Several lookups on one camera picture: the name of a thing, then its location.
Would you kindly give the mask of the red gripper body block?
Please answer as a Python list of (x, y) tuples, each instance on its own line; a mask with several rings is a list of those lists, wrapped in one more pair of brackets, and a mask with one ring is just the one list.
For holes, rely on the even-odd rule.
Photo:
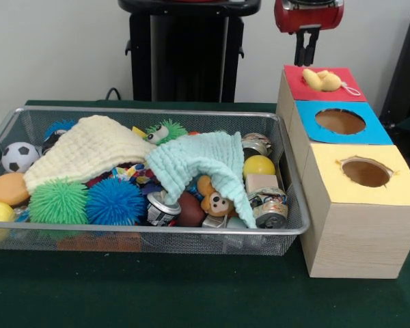
[(282, 33), (302, 29), (336, 28), (344, 14), (344, 1), (284, 1), (274, 4), (275, 23)]

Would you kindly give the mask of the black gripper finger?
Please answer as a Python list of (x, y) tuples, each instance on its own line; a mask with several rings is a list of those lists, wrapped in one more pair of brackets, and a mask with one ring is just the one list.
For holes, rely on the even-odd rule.
[(316, 50), (316, 43), (319, 37), (320, 28), (310, 28), (307, 30), (307, 33), (310, 35), (310, 40), (308, 45), (305, 48), (305, 64), (312, 65), (314, 62), (314, 54)]
[(296, 33), (297, 42), (296, 42), (296, 49), (295, 49), (295, 65), (296, 66), (304, 66), (305, 65), (305, 31), (299, 30)]

